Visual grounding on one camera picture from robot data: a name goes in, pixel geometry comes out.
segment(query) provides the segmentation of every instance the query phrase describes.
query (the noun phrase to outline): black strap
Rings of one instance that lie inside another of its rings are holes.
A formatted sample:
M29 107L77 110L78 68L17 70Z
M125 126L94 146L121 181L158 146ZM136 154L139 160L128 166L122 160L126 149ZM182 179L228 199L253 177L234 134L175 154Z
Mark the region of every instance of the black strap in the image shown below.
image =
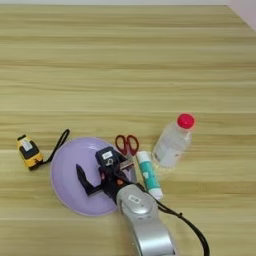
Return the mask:
M55 148L53 149L51 155L49 156L49 158L46 161L43 161L42 164L47 164L49 162L52 161L56 151L66 142L68 135L70 134L70 130L66 129L60 136Z
M130 181L128 181L127 179L125 179L124 181L126 181L128 184L134 184L137 187L139 187L140 190L142 190L145 193L148 193L148 191L140 184L140 183L132 183ZM176 217L178 217L179 219L183 220L196 234L196 236L198 237L198 239L200 240L200 243L203 247L203 251L204 251L204 256L210 256L210 247L209 244L207 242L207 239L205 238L205 236L203 235L203 233L193 224L191 223L188 219L186 219L182 213L177 213L174 210L168 208L167 206L165 206L164 204L162 204L161 202L159 202L158 200L155 199L155 201L158 204L158 209L166 214L170 214L170 215L174 215Z
M182 213L175 212L174 210L168 208L167 206L165 206L164 204L160 203L157 200L156 200L156 202L158 204L158 209L160 211L162 211L166 214L174 215L174 216L178 217L179 219L183 220L194 231L194 233L197 235L198 239L200 240L200 243L204 250L204 256L210 256L209 244L208 244L205 236L203 235L203 233L193 223L191 223L188 219L186 219Z

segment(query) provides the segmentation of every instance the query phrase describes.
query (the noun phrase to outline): scissors handle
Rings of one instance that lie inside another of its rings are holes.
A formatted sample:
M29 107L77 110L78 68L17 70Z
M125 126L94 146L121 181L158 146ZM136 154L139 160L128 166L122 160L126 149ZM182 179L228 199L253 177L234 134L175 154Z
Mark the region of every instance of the scissors handle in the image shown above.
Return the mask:
M135 156L136 153L138 152L139 146L140 146L138 139L133 135L128 135L127 136L127 145L129 147L131 155Z
M118 135L116 136L115 144L117 149L123 154L127 155L127 145L126 145L126 138L124 135Z
M123 155L130 153L134 156L139 150L139 141L133 135L128 135L127 138L124 135L118 135L116 136L115 144Z

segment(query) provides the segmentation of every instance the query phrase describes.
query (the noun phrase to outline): red scissors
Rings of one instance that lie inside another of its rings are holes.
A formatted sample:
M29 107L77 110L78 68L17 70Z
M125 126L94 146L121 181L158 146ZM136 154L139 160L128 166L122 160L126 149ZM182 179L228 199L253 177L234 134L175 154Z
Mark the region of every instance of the red scissors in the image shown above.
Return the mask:
M123 154L129 156L135 156L139 150L139 141L133 135L128 135L125 137L124 135L116 136L115 141L117 149Z
M124 135L118 135L116 136L115 141L117 149L127 157L128 160L131 161L132 166L130 169L130 180L133 183L137 182L136 177L136 170L133 163L133 156L138 152L139 150L139 141L138 139L133 135L128 135L125 137Z

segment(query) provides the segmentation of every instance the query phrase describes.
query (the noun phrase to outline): green label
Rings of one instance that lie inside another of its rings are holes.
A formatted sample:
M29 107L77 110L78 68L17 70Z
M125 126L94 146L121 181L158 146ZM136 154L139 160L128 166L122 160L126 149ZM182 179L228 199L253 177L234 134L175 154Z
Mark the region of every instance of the green label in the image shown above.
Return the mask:
M152 188L160 188L160 184L155 176L155 171L151 162L141 163L140 170L147 190Z

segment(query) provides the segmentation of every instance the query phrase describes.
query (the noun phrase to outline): white cap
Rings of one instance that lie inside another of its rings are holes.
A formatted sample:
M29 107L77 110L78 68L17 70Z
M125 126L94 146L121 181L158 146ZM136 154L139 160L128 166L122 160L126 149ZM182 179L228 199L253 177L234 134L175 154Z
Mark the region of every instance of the white cap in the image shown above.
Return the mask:
M137 154L139 164L143 162L151 162L150 156L147 151L139 151Z
M149 191L149 194L152 195L156 200L160 200L164 195L161 188L152 188Z

